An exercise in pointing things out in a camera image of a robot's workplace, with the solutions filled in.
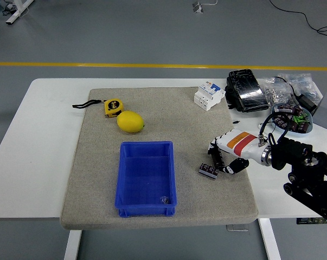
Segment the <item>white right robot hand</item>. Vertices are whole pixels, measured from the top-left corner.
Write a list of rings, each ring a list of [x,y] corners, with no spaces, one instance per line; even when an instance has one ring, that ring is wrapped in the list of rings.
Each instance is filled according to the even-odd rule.
[[[222,152],[236,158],[226,165]],[[264,166],[271,164],[270,146],[264,139],[239,129],[215,137],[209,144],[208,154],[211,155],[216,170],[228,174],[236,174],[247,168],[250,159]]]

